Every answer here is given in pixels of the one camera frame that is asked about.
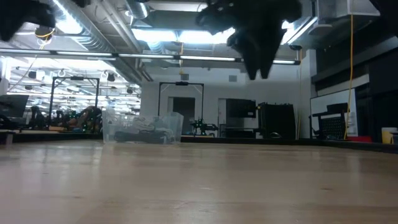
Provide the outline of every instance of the plastic storage container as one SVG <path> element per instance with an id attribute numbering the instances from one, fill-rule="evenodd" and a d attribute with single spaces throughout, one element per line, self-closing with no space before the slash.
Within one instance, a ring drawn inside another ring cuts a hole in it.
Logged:
<path id="1" fill-rule="evenodd" d="M 181 142 L 183 116 L 172 112 L 165 116 L 135 116 L 103 111 L 105 143 L 133 142 L 177 144 Z"/>

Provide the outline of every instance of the door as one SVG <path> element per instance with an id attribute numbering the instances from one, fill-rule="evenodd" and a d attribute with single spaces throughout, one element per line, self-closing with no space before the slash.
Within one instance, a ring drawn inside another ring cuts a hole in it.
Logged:
<path id="1" fill-rule="evenodd" d="M 195 119 L 195 99 L 187 97 L 174 97 L 173 112 L 180 113 L 182 116 L 184 116 L 182 134 L 191 133 L 191 120 Z"/>

